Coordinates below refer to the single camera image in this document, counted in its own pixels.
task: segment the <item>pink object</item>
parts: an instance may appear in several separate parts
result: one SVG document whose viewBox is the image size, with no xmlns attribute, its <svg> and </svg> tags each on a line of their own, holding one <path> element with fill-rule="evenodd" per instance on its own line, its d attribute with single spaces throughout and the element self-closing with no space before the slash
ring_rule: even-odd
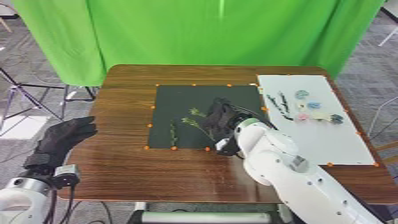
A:
<svg viewBox="0 0 398 224">
<path fill-rule="evenodd" d="M 305 114 L 305 113 L 297 114 L 297 120 L 299 121 L 306 121 L 308 119 L 310 119 L 310 115 L 308 114 Z"/>
</svg>

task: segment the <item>black mat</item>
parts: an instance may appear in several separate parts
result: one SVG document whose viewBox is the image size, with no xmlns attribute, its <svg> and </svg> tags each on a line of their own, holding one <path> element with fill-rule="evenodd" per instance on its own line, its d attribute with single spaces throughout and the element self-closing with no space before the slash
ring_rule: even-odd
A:
<svg viewBox="0 0 398 224">
<path fill-rule="evenodd" d="M 214 99 L 228 98 L 233 105 L 242 106 L 258 114 L 262 111 L 262 98 L 257 86 L 161 86 L 157 91 L 157 109 L 154 112 L 154 128 L 150 131 L 150 147 L 171 148 L 173 146 L 173 131 L 177 133 L 178 148 L 203 149 L 216 146 L 221 140 L 216 136 L 216 141 L 203 131 L 182 122 L 184 118 L 194 119 L 203 123 L 205 118 L 191 114 L 191 109 L 198 108 L 203 114 L 209 113 L 209 108 Z"/>
</svg>

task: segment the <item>green screen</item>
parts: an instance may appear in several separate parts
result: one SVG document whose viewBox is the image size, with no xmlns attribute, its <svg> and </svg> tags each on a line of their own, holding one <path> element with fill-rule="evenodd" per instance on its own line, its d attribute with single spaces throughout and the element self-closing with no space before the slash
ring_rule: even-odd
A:
<svg viewBox="0 0 398 224">
<path fill-rule="evenodd" d="M 337 78 L 384 0 L 15 0 L 63 81 L 116 64 L 321 66 Z"/>
</svg>

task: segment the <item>white board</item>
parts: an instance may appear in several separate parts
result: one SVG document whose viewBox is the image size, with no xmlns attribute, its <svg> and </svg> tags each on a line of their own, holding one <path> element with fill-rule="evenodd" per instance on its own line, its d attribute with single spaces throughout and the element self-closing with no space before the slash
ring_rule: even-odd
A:
<svg viewBox="0 0 398 224">
<path fill-rule="evenodd" d="M 345 113 L 328 79 L 321 75 L 260 75 L 260 88 L 269 108 L 269 116 L 278 129 L 292 136 L 301 149 L 301 156 L 319 165 L 329 162 L 340 165 L 374 165 L 376 159 L 370 153 L 358 129 Z M 280 92 L 283 92 L 292 110 L 292 117 L 299 114 L 296 92 L 306 90 L 310 96 L 306 102 L 322 103 L 317 111 L 344 116 L 344 124 L 328 121 L 290 121 L 271 103 L 267 94 L 276 97 L 281 104 Z"/>
</svg>

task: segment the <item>green plant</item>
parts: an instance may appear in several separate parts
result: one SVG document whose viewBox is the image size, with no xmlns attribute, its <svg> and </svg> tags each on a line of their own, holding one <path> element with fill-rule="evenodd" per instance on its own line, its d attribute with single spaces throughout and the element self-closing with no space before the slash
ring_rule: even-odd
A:
<svg viewBox="0 0 398 224">
<path fill-rule="evenodd" d="M 196 107 L 191 109 L 191 114 L 193 114 L 194 116 L 207 117 L 207 114 L 198 110 Z"/>
<path fill-rule="evenodd" d="M 171 120 L 171 146 L 177 146 L 178 144 L 178 128 L 177 128 L 177 122 Z"/>
<path fill-rule="evenodd" d="M 189 124 L 193 127 L 196 127 L 196 128 L 203 131 L 203 133 L 205 133 L 205 135 L 209 136 L 209 138 L 212 139 L 212 141 L 216 141 L 214 134 L 212 134 L 212 132 L 209 133 L 209 132 L 203 130 L 198 121 L 196 121 L 194 119 L 191 119 L 189 117 L 185 117 L 185 118 L 182 119 L 182 121 L 184 121 L 185 124 Z"/>
</svg>

